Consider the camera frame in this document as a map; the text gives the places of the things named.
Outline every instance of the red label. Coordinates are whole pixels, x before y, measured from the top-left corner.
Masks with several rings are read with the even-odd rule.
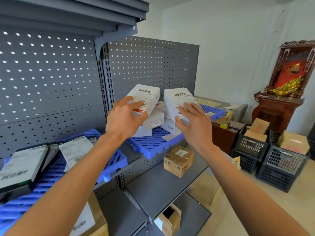
[[[137,109],[137,108],[135,108],[133,111],[139,112],[139,113],[142,113],[142,112],[143,112],[143,110],[140,110],[140,109]]]

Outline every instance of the gold ornament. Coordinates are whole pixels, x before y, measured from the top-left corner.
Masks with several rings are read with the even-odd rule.
[[[292,79],[288,83],[285,83],[284,85],[274,89],[273,92],[278,98],[290,92],[295,93],[296,90],[300,87],[300,83],[302,82],[302,80],[302,76]]]

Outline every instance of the shelf bracket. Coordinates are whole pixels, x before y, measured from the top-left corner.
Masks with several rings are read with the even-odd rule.
[[[102,49],[103,44],[109,41],[114,41],[122,37],[136,35],[137,33],[138,33],[138,28],[137,28],[136,22],[134,26],[126,25],[126,24],[119,25],[115,32],[106,33],[103,31],[102,36],[96,37],[94,40],[97,60],[100,59],[100,51]]]

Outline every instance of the forearm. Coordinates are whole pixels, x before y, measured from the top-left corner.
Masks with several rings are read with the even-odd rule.
[[[6,235],[68,236],[97,178],[121,144],[117,136],[102,135],[88,154],[56,182]]]
[[[303,227],[239,172],[216,146],[202,153],[249,235],[309,235]]]

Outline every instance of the person's left hand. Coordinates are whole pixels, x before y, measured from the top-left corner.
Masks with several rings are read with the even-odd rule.
[[[133,115],[132,110],[139,108],[143,101],[128,104],[133,97],[128,96],[115,101],[113,109],[108,112],[106,133],[116,134],[124,141],[132,137],[139,126],[148,118],[148,113],[144,112],[139,117]]]

